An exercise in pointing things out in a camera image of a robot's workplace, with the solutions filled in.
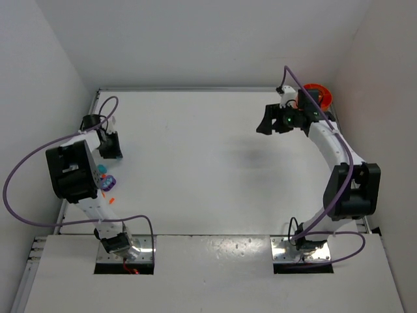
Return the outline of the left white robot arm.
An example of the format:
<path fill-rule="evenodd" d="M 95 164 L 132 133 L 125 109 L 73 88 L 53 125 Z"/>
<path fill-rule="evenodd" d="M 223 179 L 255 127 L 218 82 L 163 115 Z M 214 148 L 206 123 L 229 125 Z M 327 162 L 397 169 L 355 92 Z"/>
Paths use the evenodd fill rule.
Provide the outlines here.
<path fill-rule="evenodd" d="M 124 222 L 113 212 L 102 193 L 102 175 L 93 158 L 122 158 L 116 131 L 102 127 L 102 115 L 83 117 L 79 133 L 66 143 L 48 149 L 46 160 L 56 196 L 74 204 L 94 224 L 94 235 L 104 250 L 132 259 L 134 242 Z"/>

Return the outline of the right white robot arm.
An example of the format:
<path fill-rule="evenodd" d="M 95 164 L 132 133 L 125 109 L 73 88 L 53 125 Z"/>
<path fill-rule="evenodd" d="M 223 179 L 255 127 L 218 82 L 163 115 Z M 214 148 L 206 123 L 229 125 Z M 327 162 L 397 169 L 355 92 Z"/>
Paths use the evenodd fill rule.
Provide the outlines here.
<path fill-rule="evenodd" d="M 271 135 L 301 130 L 317 146 L 331 171 L 322 208 L 289 236 L 296 249 L 309 250 L 323 246 L 330 234 L 350 221 L 375 212 L 381 169 L 366 162 L 345 141 L 335 117 L 320 107 L 320 90 L 297 91 L 284 85 L 277 92 L 280 102 L 266 106 L 256 131 Z"/>

